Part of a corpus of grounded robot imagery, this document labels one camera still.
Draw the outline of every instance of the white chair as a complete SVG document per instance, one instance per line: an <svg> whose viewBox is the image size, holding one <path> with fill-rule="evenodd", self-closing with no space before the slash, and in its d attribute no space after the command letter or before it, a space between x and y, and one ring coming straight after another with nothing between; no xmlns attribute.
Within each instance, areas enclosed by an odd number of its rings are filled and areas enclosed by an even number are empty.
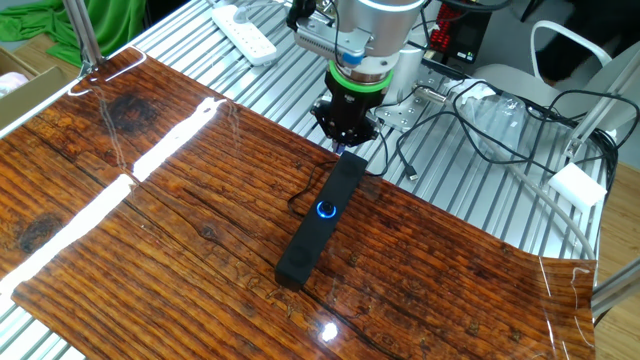
<svg viewBox="0 0 640 360"><path fill-rule="evenodd" d="M611 59L611 56L598 45L561 25L543 20L537 22L531 32L531 58L534 75L507 65L493 64L477 69L473 77L485 79L504 91L525 97L539 105L549 106L556 96L560 94L560 91L547 85L538 71L534 38L536 31L540 28L551 29L568 37L589 49L598 58L602 64L602 69L582 90L608 92L611 85L620 77L627 65L632 60L636 60L636 56L640 57L640 42L618 55L615 59ZM640 102L640 81L633 81L630 86L618 95L636 103ZM572 117L593 109L598 100L596 97L590 98L586 95L569 94L564 96L555 107L562 115ZM635 110L628 104L618 101L607 112L606 118L599 123L598 127L606 131L614 130L634 119L634 117Z"/></svg>

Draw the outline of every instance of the green ring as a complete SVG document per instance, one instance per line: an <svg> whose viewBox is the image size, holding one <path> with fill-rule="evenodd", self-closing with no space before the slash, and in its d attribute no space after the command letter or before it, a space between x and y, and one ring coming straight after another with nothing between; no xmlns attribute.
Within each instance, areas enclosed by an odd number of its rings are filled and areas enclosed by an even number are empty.
<svg viewBox="0 0 640 360"><path fill-rule="evenodd" d="M387 86L389 86L389 84L391 84L391 78L393 77L393 70L391 70L391 72L389 72L389 76L387 76L387 78L384 79L383 82L375 85L362 85L362 84L357 84L347 80L338 71L338 69L336 68L336 64L333 61L329 61L329 71L331 72L331 75L333 76L333 78L336 79L338 84L344 86L345 88L351 91L355 91L359 93L372 93L372 92L380 91L386 88Z"/></svg>

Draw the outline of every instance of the black device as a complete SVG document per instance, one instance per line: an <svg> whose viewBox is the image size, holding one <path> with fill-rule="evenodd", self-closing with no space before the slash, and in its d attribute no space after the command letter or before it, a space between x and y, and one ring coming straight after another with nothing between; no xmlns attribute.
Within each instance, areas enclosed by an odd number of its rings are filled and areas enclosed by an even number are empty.
<svg viewBox="0 0 640 360"><path fill-rule="evenodd" d="M464 15L460 20L440 22L440 30L431 33L431 48L445 56L473 64L478 57L482 39L491 20L490 12L469 12L442 5L438 20L452 19Z"/></svg>
<svg viewBox="0 0 640 360"><path fill-rule="evenodd" d="M307 282L368 162L345 151L276 265L276 281L293 291Z"/></svg>

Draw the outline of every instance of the white cable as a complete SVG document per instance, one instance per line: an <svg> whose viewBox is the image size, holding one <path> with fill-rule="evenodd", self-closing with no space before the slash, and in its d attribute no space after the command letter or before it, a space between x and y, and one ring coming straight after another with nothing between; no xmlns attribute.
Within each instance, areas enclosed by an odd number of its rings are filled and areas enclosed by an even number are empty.
<svg viewBox="0 0 640 360"><path fill-rule="evenodd" d="M498 156L501 161L509 160L493 142L488 141L483 136L479 136L479 138L482 139L482 141L484 141L484 143L487 144L487 146L489 146L491 151L493 151L493 153L496 154L496 156ZM587 257L589 258L589 260L597 260L596 254L593 252L593 249L591 248L591 244L589 244L589 240L587 240L587 237L584 236L584 234L582 233L578 225L576 225L576 223L573 221L573 219L571 219L564 212L564 210L562 210L562 208L560 208L560 206L558 206L558 204L556 204L556 202L553 201L553 199L551 199L547 194L545 194L544 191L542 191L538 187L538 185L536 185L531 179L529 179L529 177L525 173L523 173L522 170L520 170L516 165L508 164L507 167L518 179L520 179L527 186L529 186L529 188L531 188L531 190L533 190L533 192L535 192L536 195L538 195L544 202L546 202L547 205L549 205L551 209L553 209L562 218L562 220L564 220L565 223L567 223L569 228L571 228L571 231L573 231L576 234L576 237L582 244L582 248L587 253Z"/></svg>

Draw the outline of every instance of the wood grain surface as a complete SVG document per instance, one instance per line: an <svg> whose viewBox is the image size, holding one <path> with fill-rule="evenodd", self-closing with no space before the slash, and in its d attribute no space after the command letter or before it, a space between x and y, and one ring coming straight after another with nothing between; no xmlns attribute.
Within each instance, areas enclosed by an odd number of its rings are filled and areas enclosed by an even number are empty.
<svg viewBox="0 0 640 360"><path fill-rule="evenodd" d="M138 182L207 97L222 99L130 48L0 141L3 275L136 182L13 293L88 358L594 358L594 262L528 255L378 178L304 289L278 286L301 222L287 199L336 155L224 101Z"/></svg>

